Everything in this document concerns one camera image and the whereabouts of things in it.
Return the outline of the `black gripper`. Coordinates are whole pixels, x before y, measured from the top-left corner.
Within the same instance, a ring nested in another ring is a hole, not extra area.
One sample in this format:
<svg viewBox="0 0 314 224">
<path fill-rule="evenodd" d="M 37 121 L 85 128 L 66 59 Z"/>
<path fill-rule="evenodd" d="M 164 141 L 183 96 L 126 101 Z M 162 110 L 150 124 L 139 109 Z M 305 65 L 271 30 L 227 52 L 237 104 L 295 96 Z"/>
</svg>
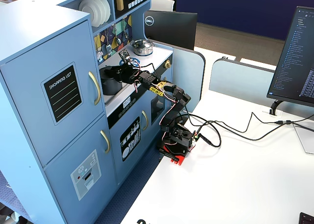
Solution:
<svg viewBox="0 0 314 224">
<path fill-rule="evenodd" d="M 123 82 L 126 84 L 133 84 L 135 80 L 138 79 L 137 75 L 139 69 L 133 68 L 133 66 L 128 64 L 123 64 L 120 66 L 106 66 L 105 72 L 108 72 L 108 76 L 113 78 L 117 82 Z"/>
</svg>

